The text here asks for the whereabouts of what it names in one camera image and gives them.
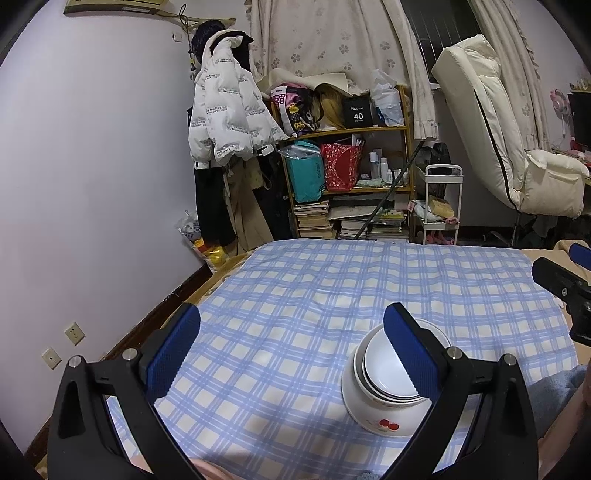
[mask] blue and white plaid sheet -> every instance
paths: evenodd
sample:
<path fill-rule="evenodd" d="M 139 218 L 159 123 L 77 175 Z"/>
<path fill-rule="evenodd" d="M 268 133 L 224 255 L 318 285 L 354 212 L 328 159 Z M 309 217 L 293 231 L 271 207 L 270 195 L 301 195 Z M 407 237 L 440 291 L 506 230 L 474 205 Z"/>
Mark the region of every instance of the blue and white plaid sheet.
<path fill-rule="evenodd" d="M 513 353 L 526 382 L 573 368 L 560 308 L 514 250 L 298 239 L 259 248 L 199 307 L 202 329 L 157 409 L 190 458 L 248 480 L 383 473 L 408 438 L 366 432 L 340 378 L 400 301 L 474 358 Z M 126 451 L 138 453 L 114 398 Z M 440 467 L 457 456 L 456 432 Z"/>

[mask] white bottle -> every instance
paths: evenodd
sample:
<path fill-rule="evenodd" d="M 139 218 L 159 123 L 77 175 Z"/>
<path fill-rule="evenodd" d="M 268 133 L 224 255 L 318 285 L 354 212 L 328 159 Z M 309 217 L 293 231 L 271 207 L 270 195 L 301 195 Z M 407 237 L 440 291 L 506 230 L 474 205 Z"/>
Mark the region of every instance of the white bottle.
<path fill-rule="evenodd" d="M 384 183 L 388 181 L 388 159 L 386 157 L 382 157 L 382 161 L 379 164 L 379 171 Z"/>
<path fill-rule="evenodd" d="M 369 165 L 371 167 L 371 179 L 377 180 L 380 178 L 379 158 L 376 152 L 371 152 L 369 154 Z"/>

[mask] wall socket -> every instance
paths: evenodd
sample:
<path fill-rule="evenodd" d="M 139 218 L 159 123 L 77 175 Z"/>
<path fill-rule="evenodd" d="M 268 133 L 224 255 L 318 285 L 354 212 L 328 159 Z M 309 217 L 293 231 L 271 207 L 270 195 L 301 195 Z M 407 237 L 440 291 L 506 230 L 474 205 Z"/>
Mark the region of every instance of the wall socket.
<path fill-rule="evenodd" d="M 56 351 L 49 347 L 41 354 L 41 358 L 45 360 L 45 363 L 51 368 L 52 370 L 57 367 L 61 363 L 60 356 L 56 353 Z"/>
<path fill-rule="evenodd" d="M 64 333 L 74 345 L 78 345 L 86 336 L 76 322 L 72 323 Z"/>

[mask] floral curtain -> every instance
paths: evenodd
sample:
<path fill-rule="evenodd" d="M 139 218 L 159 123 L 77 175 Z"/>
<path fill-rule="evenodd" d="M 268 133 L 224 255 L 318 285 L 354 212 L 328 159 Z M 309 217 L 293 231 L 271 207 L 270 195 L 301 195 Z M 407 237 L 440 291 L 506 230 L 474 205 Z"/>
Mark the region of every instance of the floral curtain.
<path fill-rule="evenodd" d="M 483 35 L 501 59 L 503 85 L 526 150 L 550 151 L 544 95 L 534 54 L 511 0 L 470 0 Z"/>
<path fill-rule="evenodd" d="M 252 0 L 251 20 L 256 80 L 276 68 L 340 72 L 358 92 L 382 69 L 411 87 L 415 137 L 437 138 L 427 69 L 400 0 Z"/>

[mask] silver bolt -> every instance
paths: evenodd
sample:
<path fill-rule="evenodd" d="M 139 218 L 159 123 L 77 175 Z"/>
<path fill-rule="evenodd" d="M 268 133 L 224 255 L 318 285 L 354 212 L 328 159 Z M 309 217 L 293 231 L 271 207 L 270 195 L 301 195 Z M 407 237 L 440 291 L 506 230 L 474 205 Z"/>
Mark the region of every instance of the silver bolt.
<path fill-rule="evenodd" d="M 447 349 L 447 356 L 449 358 L 457 360 L 458 358 L 462 358 L 462 355 L 464 355 L 464 352 L 462 352 L 457 346 L 451 346 Z"/>
<path fill-rule="evenodd" d="M 121 356 L 123 357 L 123 360 L 127 360 L 129 362 L 138 356 L 138 351 L 135 348 L 128 348 L 124 350 Z"/>
<path fill-rule="evenodd" d="M 510 353 L 506 353 L 505 355 L 503 355 L 503 360 L 507 365 L 511 367 L 517 364 L 517 359 L 515 358 L 515 355 L 511 355 Z"/>
<path fill-rule="evenodd" d="M 76 368 L 81 363 L 82 363 L 82 357 L 79 355 L 75 355 L 68 360 L 68 365 L 70 365 L 72 368 Z"/>

